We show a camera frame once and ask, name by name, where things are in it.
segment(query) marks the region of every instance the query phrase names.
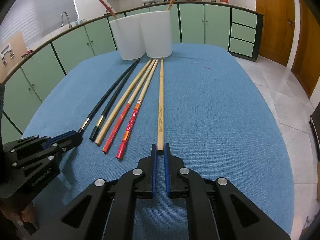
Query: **white blinds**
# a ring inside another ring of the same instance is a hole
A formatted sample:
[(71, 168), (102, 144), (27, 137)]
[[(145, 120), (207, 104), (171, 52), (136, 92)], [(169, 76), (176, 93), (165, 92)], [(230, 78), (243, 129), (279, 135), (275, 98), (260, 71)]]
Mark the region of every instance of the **white blinds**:
[(0, 25), (0, 44), (22, 31), (28, 47), (60, 28), (62, 11), (68, 13), (70, 22), (77, 19), (73, 0), (16, 0)]

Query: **table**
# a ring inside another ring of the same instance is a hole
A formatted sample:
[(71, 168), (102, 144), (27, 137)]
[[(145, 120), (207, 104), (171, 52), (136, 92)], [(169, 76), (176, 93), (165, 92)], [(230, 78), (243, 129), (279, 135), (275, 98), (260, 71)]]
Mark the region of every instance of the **table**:
[[(146, 55), (141, 59), (123, 92), (147, 60)], [(78, 130), (93, 106), (132, 62), (121, 60), (118, 51), (81, 62), (42, 103), (24, 137), (53, 137)], [(40, 226), (95, 179), (118, 179), (135, 168), (140, 158), (150, 155), (151, 145), (156, 143), (159, 72), (160, 64), (123, 161), (115, 156), (133, 107), (107, 155), (101, 151), (104, 143), (97, 147), (89, 140), (100, 116), (97, 114), (84, 133), (82, 144), (63, 156), (60, 175), (34, 200)], [(294, 188), (285, 144), (262, 95), (224, 49), (173, 45), (172, 55), (164, 60), (164, 142), (170, 144), (172, 155), (183, 158), (186, 167), (202, 177), (230, 180), (290, 234)], [(187, 239), (185, 202), (166, 197), (163, 157), (157, 158), (156, 197), (137, 201), (133, 239)]]

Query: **metal screw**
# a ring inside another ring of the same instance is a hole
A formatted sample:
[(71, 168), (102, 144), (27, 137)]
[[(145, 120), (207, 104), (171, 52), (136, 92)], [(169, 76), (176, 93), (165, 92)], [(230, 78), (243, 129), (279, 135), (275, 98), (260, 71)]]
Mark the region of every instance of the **metal screw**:
[(105, 183), (104, 179), (97, 179), (94, 184), (97, 186), (97, 187), (101, 187), (103, 186)]
[(228, 183), (228, 180), (226, 178), (219, 178), (218, 183), (220, 185), (226, 185)]
[(181, 168), (179, 171), (181, 174), (184, 174), (184, 175), (186, 175), (190, 172), (190, 170), (188, 168)]
[(141, 175), (142, 174), (142, 169), (134, 169), (133, 171), (132, 171), (132, 173), (134, 174), (134, 175)]

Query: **brown countertop edge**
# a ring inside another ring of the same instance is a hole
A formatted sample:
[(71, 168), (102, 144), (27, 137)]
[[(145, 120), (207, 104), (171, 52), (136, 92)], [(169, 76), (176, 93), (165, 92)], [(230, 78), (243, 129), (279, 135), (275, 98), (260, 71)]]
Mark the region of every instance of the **brown countertop edge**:
[[(226, 7), (231, 7), (231, 8), (236, 8), (236, 9), (239, 9), (239, 10), (242, 10), (242, 11), (247, 11), (247, 12), (250, 12), (250, 13), (254, 13), (254, 14), (260, 14), (260, 13), (257, 13), (256, 11), (252, 11), (252, 10), (249, 10), (249, 9), (246, 9), (246, 8), (243, 8), (243, 7), (239, 7), (239, 6), (235, 6), (235, 5), (231, 5), (231, 4), (225, 4), (225, 3), (219, 3), (219, 2), (204, 2), (204, 1), (177, 1), (177, 2), (174, 2), (174, 3), (179, 3), (179, 4), (183, 4), (183, 3), (198, 3), (198, 4), (213, 4), (213, 5), (220, 5), (220, 6), (226, 6)], [(127, 12), (131, 12), (131, 11), (134, 11), (134, 10), (138, 10), (138, 9), (142, 9), (142, 8), (148, 8), (148, 7), (153, 7), (153, 6), (158, 6), (158, 5), (165, 5), (165, 4), (169, 4), (168, 2), (165, 2), (165, 3), (157, 3), (157, 4), (150, 4), (150, 5), (146, 5), (146, 6), (140, 6), (140, 7), (136, 7), (136, 8), (133, 8), (133, 9), (130, 9), (130, 10), (126, 10), (126, 11), (121, 11), (121, 12), (117, 12), (117, 14), (122, 14), (122, 13), (127, 13)], [(98, 17), (98, 18), (95, 18), (95, 19), (92, 19), (92, 20), (89, 20), (85, 23), (82, 23), (82, 24), (79, 24), (75, 27), (72, 27), (71, 29), (67, 29), (65, 31), (63, 31), (62, 33), (59, 33), (57, 36), (51, 38), (50, 40), (48, 40), (47, 42), (43, 43), (42, 45), (40, 45), (38, 48), (36, 48), (33, 53), (26, 59), (23, 59), (20, 63), (18, 63), (17, 65), (15, 65), (12, 70), (10, 70), (10, 72), (8, 73), (8, 75), (6, 76), (6, 78), (4, 79), (3, 81), (3, 84), (5, 84), (12, 76), (13, 74), (31, 57), (33, 56), (34, 54), (36, 54), (38, 51), (40, 51), (41, 49), (43, 49), (45, 46), (47, 46), (48, 44), (50, 44), (51, 42), (55, 41), (56, 39), (60, 38), (61, 36), (77, 29), (77, 28), (80, 28), (82, 26), (85, 26), (89, 23), (92, 23), (92, 22), (95, 22), (95, 21), (98, 21), (98, 20), (101, 20), (101, 19), (104, 19), (104, 18), (107, 18), (111, 16), (111, 14), (106, 14), (104, 16), (101, 16), (101, 17)]]

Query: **silver faucet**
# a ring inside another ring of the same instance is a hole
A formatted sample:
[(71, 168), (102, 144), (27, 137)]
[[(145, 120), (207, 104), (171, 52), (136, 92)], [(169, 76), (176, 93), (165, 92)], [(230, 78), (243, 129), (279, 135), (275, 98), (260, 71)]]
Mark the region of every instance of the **silver faucet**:
[(66, 15), (67, 20), (68, 20), (68, 23), (69, 23), (69, 29), (71, 29), (72, 26), (71, 26), (71, 23), (70, 23), (70, 20), (69, 20), (69, 16), (68, 16), (68, 14), (67, 14), (66, 12), (62, 12), (62, 13), (61, 13), (61, 27), (63, 27), (63, 14)]

